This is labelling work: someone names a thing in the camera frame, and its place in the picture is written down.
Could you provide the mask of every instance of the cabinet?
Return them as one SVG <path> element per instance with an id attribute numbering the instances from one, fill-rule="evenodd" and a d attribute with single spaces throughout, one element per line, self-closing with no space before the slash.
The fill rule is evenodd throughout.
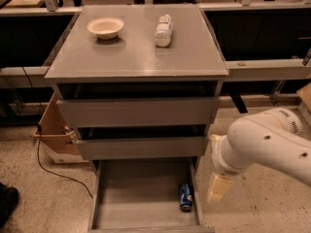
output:
<path id="1" fill-rule="evenodd" d="M 165 14 L 174 29 L 161 49 L 154 35 Z M 119 37 L 91 35 L 86 25 L 97 17 L 121 18 Z M 46 79 L 96 174 L 89 232 L 209 232 L 201 226 L 195 165 L 226 75 L 195 5 L 83 8 Z M 179 210 L 182 182 L 194 187 L 189 214 Z"/>

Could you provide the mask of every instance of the concrete floor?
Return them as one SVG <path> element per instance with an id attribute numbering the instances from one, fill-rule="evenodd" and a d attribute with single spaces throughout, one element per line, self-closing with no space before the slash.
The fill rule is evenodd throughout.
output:
<path id="1" fill-rule="evenodd" d="M 250 109 L 250 114 L 266 108 Z M 221 109 L 211 133 L 223 135 L 241 115 Z M 304 123 L 304 137 L 311 139 Z M 0 182 L 16 187 L 20 201 L 0 233 L 86 232 L 91 198 L 78 183 L 43 171 L 37 162 L 32 134 L 34 126 L 0 128 Z M 95 177 L 87 163 L 54 164 L 40 149 L 44 167 L 85 183 L 93 191 Z M 207 173 L 210 159 L 198 169 L 205 225 L 217 233 L 311 232 L 310 187 L 277 171 L 253 165 L 233 185 L 221 203 L 207 203 Z"/>

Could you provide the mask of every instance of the bowl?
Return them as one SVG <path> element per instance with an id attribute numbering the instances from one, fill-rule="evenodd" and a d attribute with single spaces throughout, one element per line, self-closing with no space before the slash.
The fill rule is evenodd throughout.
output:
<path id="1" fill-rule="evenodd" d="M 118 36 L 124 27 L 124 22 L 115 17 L 101 17 L 90 21 L 87 30 L 101 40 L 110 40 Z"/>

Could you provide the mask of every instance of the cardboard box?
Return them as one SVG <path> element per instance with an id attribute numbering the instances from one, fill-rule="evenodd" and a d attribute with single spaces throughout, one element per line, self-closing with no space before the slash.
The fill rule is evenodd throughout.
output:
<path id="1" fill-rule="evenodd" d="M 56 101 L 57 97 L 54 94 L 39 122 L 42 128 L 41 136 L 36 129 L 34 137 L 45 144 L 47 154 L 55 163 L 85 162 L 75 144 L 75 134 L 65 134 L 63 131 L 66 122 L 56 105 Z"/>
<path id="2" fill-rule="evenodd" d="M 297 94 L 302 100 L 298 109 L 311 126 L 311 83 L 298 90 Z"/>

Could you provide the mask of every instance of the drawer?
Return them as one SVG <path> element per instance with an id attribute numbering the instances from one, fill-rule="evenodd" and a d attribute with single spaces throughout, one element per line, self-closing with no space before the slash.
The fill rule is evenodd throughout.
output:
<path id="1" fill-rule="evenodd" d="M 87 160 L 201 156 L 207 140 L 205 137 L 79 140 L 77 146 Z"/>
<path id="2" fill-rule="evenodd" d="M 218 105 L 217 97 L 57 101 L 66 123 L 75 128 L 209 124 Z"/>
<path id="3" fill-rule="evenodd" d="M 193 186 L 190 212 L 179 208 L 180 183 Z M 202 226 L 188 158 L 100 161 L 88 233 L 212 232 Z"/>

